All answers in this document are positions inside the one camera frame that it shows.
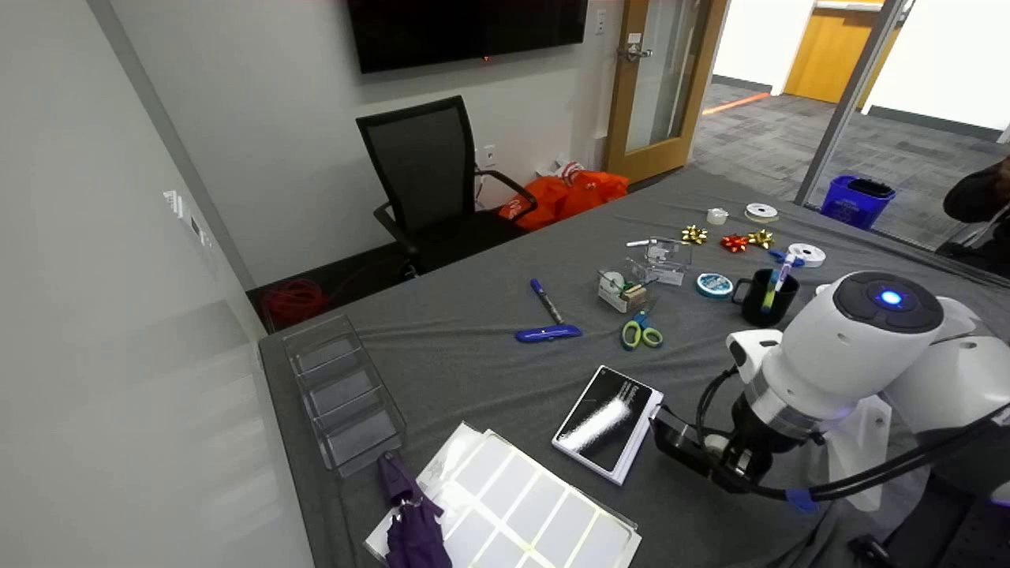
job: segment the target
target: white robot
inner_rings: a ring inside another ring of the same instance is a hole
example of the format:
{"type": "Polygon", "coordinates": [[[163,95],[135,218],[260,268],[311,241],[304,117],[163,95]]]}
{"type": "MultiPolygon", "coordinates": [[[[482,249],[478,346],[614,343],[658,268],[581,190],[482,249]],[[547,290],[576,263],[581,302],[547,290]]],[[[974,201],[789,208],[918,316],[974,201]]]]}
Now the white robot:
{"type": "Polygon", "coordinates": [[[707,400],[697,424],[658,420],[658,445],[719,486],[787,499],[761,475],[772,454],[818,438],[830,483],[812,486],[812,503],[876,512],[885,479],[948,465],[961,490],[1010,506],[1010,346],[964,302],[856,271],[821,288],[787,332],[736,332],[727,346],[744,385],[732,432],[703,427],[707,400]],[[918,448],[886,462],[892,410],[918,448]]]}

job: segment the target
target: gray carpet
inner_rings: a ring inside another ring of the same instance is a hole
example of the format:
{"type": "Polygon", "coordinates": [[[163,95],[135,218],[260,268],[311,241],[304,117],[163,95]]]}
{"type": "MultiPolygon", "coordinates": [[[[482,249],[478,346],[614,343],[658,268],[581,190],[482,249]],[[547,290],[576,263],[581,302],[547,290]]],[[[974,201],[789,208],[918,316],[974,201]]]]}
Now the gray carpet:
{"type": "MultiPolygon", "coordinates": [[[[703,106],[758,90],[715,79],[703,106]]],[[[690,164],[758,191],[791,198],[830,114],[833,105],[781,95],[702,117],[690,164]]],[[[948,190],[1003,156],[1006,148],[978,134],[856,114],[808,204],[821,208],[830,180],[839,173],[886,182],[897,190],[897,198],[885,208],[876,229],[939,249],[961,228],[940,208],[948,190]]]]}

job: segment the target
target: gray table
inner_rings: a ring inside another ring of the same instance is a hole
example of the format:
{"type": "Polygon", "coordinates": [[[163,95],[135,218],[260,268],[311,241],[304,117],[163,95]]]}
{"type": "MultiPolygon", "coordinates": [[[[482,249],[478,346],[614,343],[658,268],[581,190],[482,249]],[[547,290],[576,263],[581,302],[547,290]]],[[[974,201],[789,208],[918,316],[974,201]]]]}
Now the gray table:
{"type": "MultiPolygon", "coordinates": [[[[599,268],[626,268],[626,241],[680,238],[685,223],[703,223],[707,208],[719,204],[732,218],[727,228],[711,229],[711,243],[696,245],[688,273],[723,271],[744,278],[769,264],[766,252],[729,254],[717,241],[719,234],[755,229],[743,218],[747,201],[766,198],[719,177],[683,171],[622,201],[264,339],[263,361],[317,564],[376,564],[363,548],[363,537],[386,512],[372,467],[346,479],[321,467],[291,374],[291,339],[344,321],[354,325],[376,363],[376,377],[389,387],[389,405],[404,427],[402,454],[413,469],[435,454],[458,424],[469,424],[475,430],[496,430],[599,506],[633,517],[643,537],[635,564],[852,564],[843,544],[852,532],[885,537],[916,506],[921,475],[892,483],[886,512],[876,517],[856,515],[849,506],[801,515],[784,503],[729,495],[671,465],[654,445],[643,445],[622,490],[549,445],[551,430],[597,363],[662,387],[671,410],[690,416],[702,387],[729,367],[723,342],[729,332],[744,328],[738,307],[702,295],[690,283],[654,288],[649,320],[662,328],[665,346],[629,354],[615,334],[626,320],[597,299],[597,273],[599,268]],[[535,273],[565,320],[583,328],[583,339],[557,343],[518,343],[512,339],[514,328],[549,325],[547,308],[528,288],[535,273]]],[[[781,220],[769,228],[778,243],[801,241],[826,249],[823,268],[798,271],[801,292],[791,313],[816,283],[856,268],[881,268],[933,292],[965,299],[985,313],[1002,339],[1010,334],[1006,280],[808,208],[772,204],[781,208],[781,220]]],[[[727,424],[732,396],[736,387],[717,396],[715,424],[727,424]]],[[[821,450],[808,448],[778,462],[766,483],[787,483],[795,472],[818,475],[821,450]]]]}

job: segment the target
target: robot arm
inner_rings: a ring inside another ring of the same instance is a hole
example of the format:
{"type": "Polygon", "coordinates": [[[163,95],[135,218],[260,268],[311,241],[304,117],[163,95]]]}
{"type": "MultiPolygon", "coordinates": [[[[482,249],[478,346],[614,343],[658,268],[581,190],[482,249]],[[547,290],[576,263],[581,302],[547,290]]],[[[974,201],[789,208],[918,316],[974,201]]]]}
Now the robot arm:
{"type": "MultiPolygon", "coordinates": [[[[772,454],[826,438],[833,483],[818,495],[858,490],[862,509],[876,509],[878,499],[866,486],[933,462],[932,438],[974,434],[974,430],[1002,430],[1006,438],[1006,424],[998,427],[987,412],[1010,405],[1010,377],[1002,374],[1010,370],[1010,346],[998,339],[974,339],[974,321],[965,307],[939,299],[906,278],[847,273],[826,283],[787,332],[729,334],[727,343],[744,385],[732,405],[729,434],[665,416],[658,441],[719,486],[744,492],[758,490],[772,454]],[[926,448],[881,465],[889,408],[921,434],[926,448]]],[[[983,469],[992,475],[971,483],[974,492],[1010,479],[1010,465],[995,454],[983,469]]]]}

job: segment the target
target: television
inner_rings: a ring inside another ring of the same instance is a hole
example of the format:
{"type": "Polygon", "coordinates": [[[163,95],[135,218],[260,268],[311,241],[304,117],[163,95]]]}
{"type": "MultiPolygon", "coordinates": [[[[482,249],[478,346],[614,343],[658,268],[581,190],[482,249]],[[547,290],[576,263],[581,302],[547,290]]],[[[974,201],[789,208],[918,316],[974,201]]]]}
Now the television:
{"type": "Polygon", "coordinates": [[[587,0],[346,0],[363,72],[581,43],[587,0]]]}

